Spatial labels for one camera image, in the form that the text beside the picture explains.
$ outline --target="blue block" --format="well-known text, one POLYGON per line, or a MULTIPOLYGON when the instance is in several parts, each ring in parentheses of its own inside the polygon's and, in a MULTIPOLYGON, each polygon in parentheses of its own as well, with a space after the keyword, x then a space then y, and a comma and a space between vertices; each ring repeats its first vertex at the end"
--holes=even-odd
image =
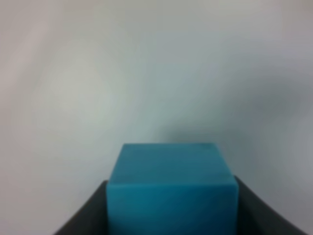
POLYGON ((235 235, 238 185, 214 144, 126 144, 107 185, 110 235, 235 235))

